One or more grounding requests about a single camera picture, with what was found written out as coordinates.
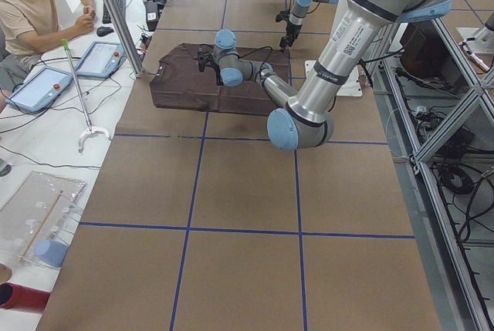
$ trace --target cable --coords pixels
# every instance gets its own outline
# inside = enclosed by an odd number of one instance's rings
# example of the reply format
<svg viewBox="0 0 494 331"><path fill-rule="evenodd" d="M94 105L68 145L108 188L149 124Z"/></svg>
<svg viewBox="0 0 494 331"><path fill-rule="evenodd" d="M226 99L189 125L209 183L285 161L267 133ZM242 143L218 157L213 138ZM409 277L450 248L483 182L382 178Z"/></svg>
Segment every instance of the cable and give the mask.
<svg viewBox="0 0 494 331"><path fill-rule="evenodd" d="M319 8L319 6L320 6L320 3L317 3L317 6L314 7L314 9L312 11L307 12L307 15L310 15L311 13L314 13Z"/></svg>
<svg viewBox="0 0 494 331"><path fill-rule="evenodd" d="M266 61L269 59L269 57L271 56L272 47L268 46L266 48L269 49L268 55L266 56L266 58L264 59L264 61L262 61L261 66L259 67L259 71L254 76L254 81L256 81L256 78L257 78L258 75L259 75L259 79L261 79L261 72L262 72L263 66L266 63Z"/></svg>
<svg viewBox="0 0 494 331"><path fill-rule="evenodd" d="M264 47L261 47L261 48L257 48L257 49L254 49L253 51L249 52L249 53L246 53L245 55L243 56L239 56L240 59L243 59L244 57L247 57L253 53L256 53L258 51L261 51L263 49L271 49L271 51L269 52L269 54L271 55L271 52L272 52L272 47L271 46L264 46Z"/></svg>
<svg viewBox="0 0 494 331"><path fill-rule="evenodd" d="M384 135L386 136L386 139L391 139L391 137L389 137L389 132L387 131L387 128L389 127L389 122L391 120L391 118L393 117L393 115L399 111L400 109L394 109L393 111L391 111L386 119L386 125L384 126ZM399 159L401 160L408 160L408 157L405 156L405 155L399 155L397 154L396 152L394 152L392 149L391 149L391 145L389 145L389 151L395 156L395 157L398 157Z"/></svg>
<svg viewBox="0 0 494 331"><path fill-rule="evenodd" d="M330 113L331 110L334 108L334 105L336 104L337 104L337 96L334 97L333 104L331 105L330 109L327 112Z"/></svg>
<svg viewBox="0 0 494 331"><path fill-rule="evenodd" d="M387 54L385 56L377 57L376 59L368 59L368 60L363 60L362 59L362 62L364 62L364 63L376 62L376 61L379 61L381 59L387 59L389 57L392 57L394 55L397 55L398 53L403 52L403 51L404 51L404 46L401 47L398 51L391 52L391 53L389 53L389 54Z"/></svg>
<svg viewBox="0 0 494 331"><path fill-rule="evenodd" d="M457 168L457 170L459 170L459 167L460 166L461 167L466 167L466 168L468 168L468 169L470 169L472 171L475 171L476 173L481 174L481 177L476 182L473 182L473 181L471 182L472 190L471 190L471 194L470 194L469 201L467 203L467 207L466 207L466 210L465 211L463 211L455 203L455 197L456 197L457 194L460 194L460 193L458 193L457 191L454 191L455 190L454 188L451 189L449 186L445 186L444 183L443 183L444 182L444 178L442 178L442 176L441 176L441 173L442 173L442 170L443 169L445 169L445 168L448 168L448 169ZM476 220L477 218L480 218L481 216L487 214L492 209L494 209L494 183L492 183L490 181L490 179L488 179L487 177L484 177L482 175L482 171L480 171L479 169L477 169L475 167L471 167L470 165L467 165L467 164L460 164L460 163L458 163L458 164L447 164L447 163L445 163L443 161L441 165L438 165L437 163L433 163L432 166L431 166L431 169L436 170L439 173L439 177L437 177L434 173L433 173L433 175L434 175L434 177L436 179L436 183L438 185L438 190L441 192L440 194L442 195L443 203L445 205L452 205L452 206L454 206L456 209L458 209L461 213L463 213L465 215L465 222L462 224L461 228L459 230L457 230L458 243L466 243L469 240L469 238L471 236L471 233L472 233L472 228L471 228L471 225L470 225L472 221L474 221L478 225L481 225L486 230L491 231L491 232L494 232L494 230L492 230L490 227L488 227L488 226L484 225L482 222ZM471 215L473 202L474 202L475 198L477 197L477 194L479 192L479 189L480 189L480 187L481 187L481 185L482 185L482 183L484 181L490 186L490 189L492 191L492 202L491 202L491 204L486 209L480 211L477 214ZM448 203L445 200L444 193L442 192L442 188L443 187L447 187L450 191L454 192L451 203Z"/></svg>
<svg viewBox="0 0 494 331"><path fill-rule="evenodd" d="M0 148L4 149L5 151L8 151L10 152L11 154L14 154L14 155L19 155L19 156L22 156L30 161L32 161L33 163L35 163L36 165L41 165L41 166L47 166L47 167L73 167L73 168L82 168L82 169L96 169L96 170L99 170L101 169L101 167L96 167L94 165L70 165L70 164L64 164L64 165L53 165L53 164L48 164L48 163L39 163L38 161L32 159L31 157L29 156L26 156L24 154L20 154L19 152L15 152L15 151L12 151L12 150L9 150L7 147L3 147L2 145L0 145Z"/></svg>
<svg viewBox="0 0 494 331"><path fill-rule="evenodd" d="M35 63L34 66L38 66L38 65L48 66L48 65L46 65L47 62L52 62L52 61L66 61L66 60L67 60L66 57L56 57L54 59L39 59L39 61L37 63Z"/></svg>
<svg viewBox="0 0 494 331"><path fill-rule="evenodd" d="M369 70L367 70L367 67L365 67L366 62L363 61L362 59L359 60L358 62L360 66L362 66L362 69L364 69L365 76L369 80L369 85L371 88L374 88L374 82L372 81L371 75L369 73Z"/></svg>
<svg viewBox="0 0 494 331"><path fill-rule="evenodd" d="M24 123L23 125L19 125L18 127L15 127L15 128L11 128L11 129L7 129L7 130L2 130L0 131L0 134L4 134L4 133L8 133L8 132L12 132L13 130L17 130L17 129L20 129L22 127L25 127L26 125L32 123L34 120L38 119L39 117L41 117L42 115L45 114L46 111L49 110L49 107L46 107L37 117L34 117L32 118L30 121L28 121L27 123Z"/></svg>

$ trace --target metal extrusion frame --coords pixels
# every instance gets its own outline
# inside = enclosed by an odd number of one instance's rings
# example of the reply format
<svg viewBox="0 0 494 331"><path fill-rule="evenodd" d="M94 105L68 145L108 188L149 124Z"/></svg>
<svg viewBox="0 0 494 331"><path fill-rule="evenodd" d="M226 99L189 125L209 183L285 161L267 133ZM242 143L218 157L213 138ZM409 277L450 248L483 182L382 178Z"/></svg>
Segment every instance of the metal extrusion frame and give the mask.
<svg viewBox="0 0 494 331"><path fill-rule="evenodd" d="M458 43L455 42L451 36L448 28L441 19L432 20L432 25L435 27L438 34L441 36L443 43L446 45L449 53L451 53L452 58L458 65L458 68L462 72L470 86L480 86L480 78L470 65L462 51L458 48Z"/></svg>
<svg viewBox="0 0 494 331"><path fill-rule="evenodd" d="M142 66L142 62L140 60L139 55L137 54L136 47L132 40L132 36L130 35L129 28L127 23L125 22L124 15L122 11L118 7L117 0L103 0L104 4L108 8L108 12L112 18L113 25L117 30L118 37L120 38L120 42L125 49L125 53L127 58L134 69L136 77L142 76L144 73L144 68Z"/></svg>
<svg viewBox="0 0 494 331"><path fill-rule="evenodd" d="M441 129L437 129L433 137L431 137L424 144L420 144L417 134L415 133L414 124L408 115L407 107L401 92L397 88L397 83L394 81L394 74L392 68L383 60L384 75L387 77L393 93L394 100L398 105L398 110L401 115L404 128L407 132L408 139L412 147L412 157L414 161L414 172L420 174L424 180L426 190L431 200L432 207L434 209L435 217L441 229L446 247L448 249L449 257L452 260L453 267L457 278L461 284L465 300L468 304L469 311L472 315L472 321L477 327L477 331L490 331L489 322L486 315L482 311L480 300L476 295L475 288L470 279L469 269L465 263L465 259L462 256L460 247L456 243L455 233L452 230L452 226L448 219L448 214L445 210L445 206L442 203L442 199L438 193L436 187L436 180L432 174L430 168L426 164L426 161L437 151L448 138L461 127L466 119L472 114L472 112L480 105L484 106L491 113L491 122L494 124L494 105L490 97L479 97L478 90L471 88L470 91L462 98L457 107L447 116L447 118L441 122L443 126Z"/></svg>

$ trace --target metal pole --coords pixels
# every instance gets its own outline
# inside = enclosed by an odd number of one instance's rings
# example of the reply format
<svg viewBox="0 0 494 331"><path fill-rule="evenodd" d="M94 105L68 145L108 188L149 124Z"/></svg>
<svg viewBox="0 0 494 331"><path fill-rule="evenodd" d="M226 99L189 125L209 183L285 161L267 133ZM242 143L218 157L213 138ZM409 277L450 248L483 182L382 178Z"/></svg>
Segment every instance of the metal pole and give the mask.
<svg viewBox="0 0 494 331"><path fill-rule="evenodd" d="M129 59L132 68L134 69L136 77L142 76L144 68L142 66L140 57L137 54L136 47L132 40L132 36L130 35L127 23L125 22L125 18L122 15L122 11L118 8L117 0L103 0L103 2L108 8L112 23L115 26L115 30L117 30L120 42L124 47L123 49L125 50L127 58Z"/></svg>

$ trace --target brown t-shirt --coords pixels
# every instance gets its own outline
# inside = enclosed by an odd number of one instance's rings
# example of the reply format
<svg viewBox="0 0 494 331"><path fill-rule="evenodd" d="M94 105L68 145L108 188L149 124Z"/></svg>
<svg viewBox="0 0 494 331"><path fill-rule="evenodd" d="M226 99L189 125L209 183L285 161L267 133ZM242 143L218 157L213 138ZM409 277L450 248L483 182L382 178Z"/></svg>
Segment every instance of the brown t-shirt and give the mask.
<svg viewBox="0 0 494 331"><path fill-rule="evenodd" d="M58 32L55 0L0 0L0 26L7 51L13 55L35 55L17 37L32 30L38 35Z"/></svg>

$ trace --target black cable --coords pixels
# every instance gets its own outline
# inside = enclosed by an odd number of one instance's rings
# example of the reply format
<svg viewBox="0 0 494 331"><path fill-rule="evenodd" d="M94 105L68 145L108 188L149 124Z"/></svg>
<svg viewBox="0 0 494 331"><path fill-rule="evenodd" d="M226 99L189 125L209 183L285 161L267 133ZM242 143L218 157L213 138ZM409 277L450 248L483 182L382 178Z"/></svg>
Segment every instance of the black cable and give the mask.
<svg viewBox="0 0 494 331"><path fill-rule="evenodd" d="M263 50L263 49L270 49L269 54L271 54L271 52L272 52L272 47L271 47L271 46L263 46L263 47L261 47L261 48L254 49L253 51L251 51L251 52L249 52L249 53L246 53L246 54L245 54L245 55L243 55L243 56L239 56L239 58L240 58L240 59L243 59L244 57L247 57L247 56L249 56L249 55L251 55L251 54L253 54L253 53L256 53L256 52L258 52L258 51L261 51L261 50Z"/></svg>
<svg viewBox="0 0 494 331"><path fill-rule="evenodd" d="M362 59L362 62L364 62L364 63L370 63L370 62L376 62L376 61L379 61L379 60L381 60L381 59L387 59L388 57L392 57L392 56L394 56L394 55L397 55L397 54L398 54L398 53L400 53L400 52L403 52L403 50L404 50L404 46L403 46L403 47L401 47L398 51L391 52L391 53L389 53L389 54L387 54L387 55L385 55L385 56L377 57L376 59L368 59L368 60L363 60L363 59Z"/></svg>
<svg viewBox="0 0 494 331"><path fill-rule="evenodd" d="M65 61L67 60L66 57L56 57L54 59L39 59L39 61L37 63L34 64L34 66L38 66L38 65L46 65L47 62L51 62L51 61Z"/></svg>
<svg viewBox="0 0 494 331"><path fill-rule="evenodd" d="M38 161L32 159L31 157L29 156L26 156L24 154L21 154L19 152L15 152L15 151L12 151L12 150L9 150L7 147L3 147L2 145L0 145L0 148L4 149L5 151L8 151L10 152L11 154L14 154L14 155L19 155L19 156L22 156L30 161L32 161L33 163L35 163L36 165L40 165L40 166L46 166L46 167L73 167L73 168L82 168L82 169L101 169L101 167L96 167L94 165L70 165L70 164L64 164L64 165L53 165L53 164L48 164L48 163L39 163Z"/></svg>
<svg viewBox="0 0 494 331"><path fill-rule="evenodd" d="M258 75L259 75L259 79L261 79L261 72L262 72L263 66L268 61L268 59L269 59L269 57L271 56L271 53L272 53L272 47L268 46L268 47L263 47L263 48L268 48L269 49L269 52L268 52L268 55L266 56L266 58L264 59L264 61L262 61L261 66L259 67L259 71L255 74L254 81L256 81L256 78L257 78Z"/></svg>
<svg viewBox="0 0 494 331"><path fill-rule="evenodd" d="M440 175L441 175L441 170L443 168L460 167L460 166L461 167L466 167L466 168L468 168L468 169L470 169L472 171L475 171L478 174L481 174L481 177L476 182L472 182L474 188L472 189L472 193L470 194L469 202L467 204L467 208L466 208L465 211L463 211L455 203L455 196L457 195L456 193L453 194L452 203L448 203L447 201L445 202L448 205L453 205L456 209L458 209L461 213L463 213L465 215L465 222L462 224L461 228L457 231L457 236L458 236L457 239L458 239L458 242L459 243L465 243L470 238L470 235L471 235L471 232L472 232L471 226L470 226L470 224L471 224L472 221L474 221L478 225L481 225L484 229L486 229L488 231L494 232L494 230L492 230L488 226L484 225L482 222L476 220L477 218L480 218L481 216L487 214L492 209L494 209L494 183L492 183L490 181L490 179L488 179L487 177L482 177L482 171L481 170L479 170L479 169L477 169L475 167L472 167L470 165L467 165L467 164L462 164L462 163L447 164L447 163L445 163L445 161L443 161L442 164L441 164L441 166L436 166L436 163L433 163L433 165L431 166L431 168L433 168L434 170L437 170L440 173ZM435 176L435 179L436 179L436 182L438 184L439 190L441 191L442 190L442 187L445 187L445 185L442 183L443 182L443 179L442 178L437 178L435 174L433 174L433 175ZM479 213L477 213L475 215L471 215L471 210L472 210L473 202L474 202L474 200L476 198L476 195L479 192L479 189L480 189L481 184L484 181L490 186L490 189L492 191L492 202L491 202L490 206L488 206L483 211L480 211ZM464 238L462 238L462 234L465 231L465 229L466 229L466 235L465 235Z"/></svg>
<svg viewBox="0 0 494 331"><path fill-rule="evenodd" d="M331 105L330 109L327 112L330 113L331 110L334 108L334 105L336 105L336 104L337 104L337 96L334 97L333 104Z"/></svg>
<svg viewBox="0 0 494 331"><path fill-rule="evenodd" d="M365 76L367 77L367 79L369 80L370 87L374 88L374 82L372 81L369 70L367 70L367 67L365 67L366 62L363 61L362 59L360 59L358 63L360 64L360 66L362 66L362 69L364 69L364 73L365 73Z"/></svg>
<svg viewBox="0 0 494 331"><path fill-rule="evenodd" d="M109 80L111 80L112 82L115 82L115 83L118 85L118 88L117 88L116 90L114 90L112 93L110 93L109 95L105 96L105 97L104 97L104 98L100 101L100 103L98 103L98 105L96 106L96 108L95 108L93 111L91 111L91 112L89 112L89 113L88 113L89 115L91 115L92 113L95 113L95 112L96 112L96 111L97 111L97 110L101 107L101 105L103 104L103 102L104 102L107 98L110 98L113 94L117 93L118 91L120 91L120 90L122 89L122 85L121 85L120 83L118 83L118 82L117 82L117 81L116 81L116 80L115 80L112 76L110 76L108 79L109 79ZM88 89L87 91L85 91L84 93L85 93L85 94L88 94L91 90L96 89L98 86L101 86L101 85L102 85L103 83L105 83L106 81L107 81L107 79L102 80L100 83L98 83L97 85L95 85L95 86L94 86L94 87L92 87L92 88L89 88L89 89ZM71 100L73 100L74 98L77 98L77 97L78 97L78 95L77 95L77 96L74 96L74 97L72 97L72 98L70 98L70 99L68 99L68 100L67 100L67 101L65 101L64 103L61 103L61 104L59 104L59 105L57 105L57 106L52 106L52 107L50 107L50 109L51 109L51 110L55 110L55 111L76 110L76 111L79 111L80 113L82 113L82 110L78 109L77 107L72 107L72 106L71 106L71 107L63 107L62 109L60 109L60 108L59 108L59 107L60 107L60 106L62 106L63 104L65 104L65 103L67 103L67 102L69 102L69 101L71 101Z"/></svg>
<svg viewBox="0 0 494 331"><path fill-rule="evenodd" d="M8 133L8 132L12 132L13 130L17 130L17 129L20 129L22 127L25 127L26 125L32 123L34 120L38 119L39 117L41 117L42 115L45 114L46 111L49 110L49 107L46 107L38 116L36 117L33 117L30 121L28 121L27 123L24 123L23 125L19 125L18 127L15 127L15 128L11 128L11 129L7 129L7 130L1 130L0 131L0 134L4 134L4 133Z"/></svg>
<svg viewBox="0 0 494 331"><path fill-rule="evenodd" d="M7 100L8 99L8 96L5 95L5 93L3 93L3 90L2 88L0 88L0 93L2 94L2 96ZM17 107L17 110L21 111L21 109L19 109L19 106L17 106L17 103L14 102L14 106Z"/></svg>
<svg viewBox="0 0 494 331"><path fill-rule="evenodd" d="M307 12L307 15L310 15L311 13L314 13L319 8L319 6L320 6L320 3L317 3L317 6L314 7L314 9L312 11Z"/></svg>

